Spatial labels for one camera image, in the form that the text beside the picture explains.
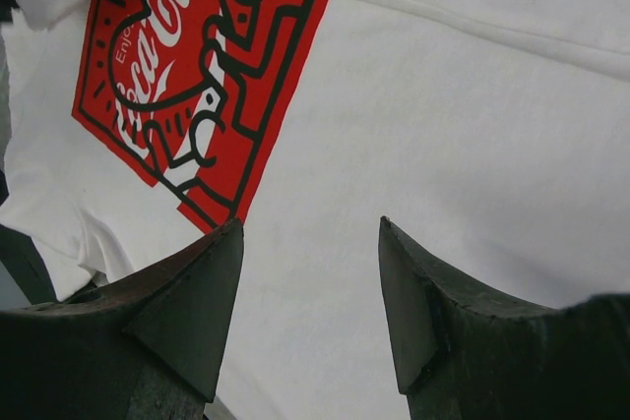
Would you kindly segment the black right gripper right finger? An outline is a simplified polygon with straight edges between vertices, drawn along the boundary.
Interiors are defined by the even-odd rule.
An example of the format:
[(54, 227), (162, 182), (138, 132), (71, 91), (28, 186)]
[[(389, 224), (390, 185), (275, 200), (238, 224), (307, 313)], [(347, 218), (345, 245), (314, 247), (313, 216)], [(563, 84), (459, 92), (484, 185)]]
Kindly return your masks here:
[(625, 419), (629, 298), (551, 309), (438, 259), (388, 218), (383, 300), (399, 392), (414, 419)]

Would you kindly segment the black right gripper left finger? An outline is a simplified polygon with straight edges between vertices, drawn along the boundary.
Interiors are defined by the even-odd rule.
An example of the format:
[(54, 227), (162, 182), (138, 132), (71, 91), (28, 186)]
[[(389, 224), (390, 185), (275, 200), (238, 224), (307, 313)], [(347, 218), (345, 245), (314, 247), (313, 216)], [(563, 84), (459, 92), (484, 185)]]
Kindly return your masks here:
[(5, 419), (200, 419), (241, 274), (234, 219), (113, 283), (1, 315)]

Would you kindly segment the white t-shirt red print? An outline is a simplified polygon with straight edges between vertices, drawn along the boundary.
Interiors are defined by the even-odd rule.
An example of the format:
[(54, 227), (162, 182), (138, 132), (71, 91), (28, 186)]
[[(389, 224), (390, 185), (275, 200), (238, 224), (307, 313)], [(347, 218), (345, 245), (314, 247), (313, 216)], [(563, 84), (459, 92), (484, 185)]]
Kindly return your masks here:
[(4, 225), (65, 300), (232, 217), (218, 394), (404, 419), (393, 219), (551, 307), (629, 288), (629, 0), (16, 0)]

